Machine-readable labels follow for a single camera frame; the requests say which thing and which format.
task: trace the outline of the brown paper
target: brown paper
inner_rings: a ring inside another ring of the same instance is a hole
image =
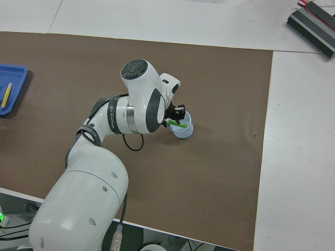
[[[194,133],[161,127],[132,152],[121,135],[103,147],[129,175],[126,221],[252,250],[272,51],[69,35],[0,32],[0,63],[29,70],[0,118],[0,186],[44,198],[64,172],[76,130],[101,96],[127,93],[121,67],[147,59],[182,85]],[[140,145],[139,135],[127,135]]]

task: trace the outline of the white circular object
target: white circular object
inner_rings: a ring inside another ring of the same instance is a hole
[[[185,118],[180,121],[180,123],[186,124],[186,128],[178,127],[176,125],[169,124],[169,128],[173,131],[174,135],[176,135],[180,139],[185,139],[191,136],[193,133],[193,124],[191,115],[186,111]]]
[[[166,249],[160,245],[150,244],[142,248],[140,251],[166,251]]]

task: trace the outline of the white robotic arm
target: white robotic arm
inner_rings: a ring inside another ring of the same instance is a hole
[[[66,171],[31,224],[29,241],[34,250],[101,251],[128,188],[123,163],[101,147],[105,136],[152,133],[167,119],[184,118],[184,106],[175,108],[171,103],[181,84],[178,79],[158,75],[146,60],[127,63],[121,78],[129,95],[101,98],[79,128],[66,155]]]

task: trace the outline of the light blue plastic cup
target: light blue plastic cup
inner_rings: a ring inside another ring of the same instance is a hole
[[[186,128],[178,127],[176,125],[169,124],[167,125],[169,129],[180,139],[188,138],[193,133],[193,124],[191,115],[186,111],[185,118],[179,121],[180,123],[186,124]]]

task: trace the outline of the green marker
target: green marker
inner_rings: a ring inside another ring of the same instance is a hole
[[[171,124],[173,126],[176,126],[176,127],[182,127],[182,128],[186,128],[187,127],[186,124],[183,124],[183,123],[177,124],[177,122],[173,121],[173,120],[169,120],[169,124]]]

